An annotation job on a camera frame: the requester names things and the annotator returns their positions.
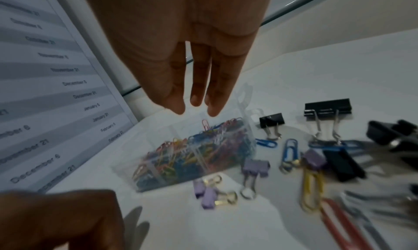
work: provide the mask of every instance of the white table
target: white table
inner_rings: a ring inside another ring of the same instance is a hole
[[[394,122],[403,118],[418,121],[418,111],[413,106],[418,102],[417,58],[418,30],[411,30],[285,54],[243,73],[237,87],[246,82],[253,86],[249,109],[260,108],[266,115],[283,113],[286,121],[282,132],[284,138],[303,139],[315,132],[315,124],[306,122],[303,117],[305,103],[350,98],[353,117],[341,121],[339,132],[344,139],[366,139],[365,131],[370,120]],[[120,159],[134,158],[147,148],[144,142],[136,142],[139,134],[186,117],[187,112],[176,116],[164,110],[145,118],[55,186],[52,192],[113,189],[124,216],[141,205],[144,209],[141,218],[148,220],[151,226],[153,222],[163,222],[163,219],[150,220],[147,217],[151,216],[153,205],[164,203],[164,195],[176,187],[138,194],[111,171],[110,165]],[[330,138],[332,122],[322,125],[324,137]],[[264,137],[262,130],[254,134]],[[300,145],[301,150],[306,148],[306,143]],[[257,158],[269,159],[272,163],[268,181],[259,184],[258,189],[279,209],[288,231],[312,250],[338,249],[319,216],[307,215],[300,210],[300,172],[291,176],[279,173],[277,163],[281,151],[258,148]],[[391,172],[394,173],[391,179],[395,182],[418,179],[417,174],[403,170],[402,166],[392,168]],[[239,181],[238,169],[227,170],[226,174]],[[327,194],[333,196],[342,189],[372,189],[383,181],[387,179],[375,176],[367,181],[344,185],[328,180],[326,189]],[[379,229],[394,249],[413,249],[418,243],[413,231],[394,230],[390,226]]]

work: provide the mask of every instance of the gray stripe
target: gray stripe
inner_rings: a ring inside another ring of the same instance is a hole
[[[97,74],[91,65],[0,63],[0,80],[88,74]]]
[[[20,163],[25,162],[27,159],[55,147],[94,126],[108,121],[120,113],[123,113],[122,108],[119,105],[114,106],[73,123],[59,127],[50,132],[46,132],[44,134],[13,145],[0,152],[0,173],[5,172],[19,165]],[[104,118],[94,120],[101,115],[103,115]]]
[[[15,14],[24,15],[32,19],[42,20],[65,27],[61,18],[52,13],[19,3],[14,0],[0,0],[0,10],[7,10]]]
[[[110,137],[116,137],[120,131],[127,132],[130,128],[132,128],[132,123],[127,123],[120,129],[118,129],[117,132],[114,132],[114,134],[110,135]],[[28,190],[30,191],[38,191],[40,193],[45,193],[48,190],[50,190],[53,186],[58,184],[61,180],[66,178],[68,175],[70,175],[74,170],[78,167],[80,167],[82,164],[87,162],[91,157],[93,157],[95,154],[100,152],[103,148],[105,148],[107,145],[109,145],[109,137],[100,140],[98,143],[96,143],[94,146],[90,147],[89,149],[83,151],[79,155],[77,155],[75,158],[73,158],[71,161],[68,161],[64,165],[62,165],[60,168],[54,170],[49,175],[38,181],[37,183],[31,185]]]
[[[25,33],[0,27],[0,42],[26,44],[52,49],[62,49],[82,52],[80,46],[74,41],[46,37],[40,34]]]
[[[26,117],[43,111],[64,107],[70,104],[79,103],[109,94],[109,89],[104,86],[100,88],[77,90],[22,101],[3,103],[0,104],[0,122],[6,122],[9,120]],[[83,95],[84,97],[74,98],[74,96],[80,95]]]

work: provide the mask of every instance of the small black binder clip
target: small black binder clip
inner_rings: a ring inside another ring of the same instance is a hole
[[[305,104],[304,116],[314,118],[317,123],[317,133],[313,135],[313,139],[309,142],[309,147],[315,149],[340,150],[340,149],[361,149],[363,145],[359,141],[342,141],[338,134],[339,116],[351,114],[350,99],[338,99],[331,101],[321,101]],[[334,117],[334,125],[332,129],[332,137],[335,141],[321,140],[322,130],[320,118]]]
[[[365,179],[366,172],[354,161],[345,149],[339,151],[324,150],[330,169],[335,173],[340,182],[345,182],[356,177]]]
[[[267,134],[267,139],[277,140],[282,138],[279,133],[279,125],[284,124],[283,115],[281,113],[264,116],[260,118],[260,127],[264,129]],[[271,134],[269,127],[274,127],[274,135]]]
[[[396,153],[404,162],[418,169],[418,126],[405,120],[397,123],[370,121],[367,137]]]

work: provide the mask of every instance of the clear plastic box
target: clear plastic box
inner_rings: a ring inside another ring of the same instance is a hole
[[[252,92],[248,85],[242,90]],[[151,147],[148,154],[120,162],[112,167],[114,172],[135,190],[144,192],[242,165],[256,150],[245,115],[248,102],[240,103],[234,94],[216,117],[202,111],[146,133]]]

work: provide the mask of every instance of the pile of paper clips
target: pile of paper clips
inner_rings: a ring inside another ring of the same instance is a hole
[[[164,142],[140,162],[132,179],[142,190],[199,178],[242,165],[255,152],[242,118],[210,127],[188,139]]]

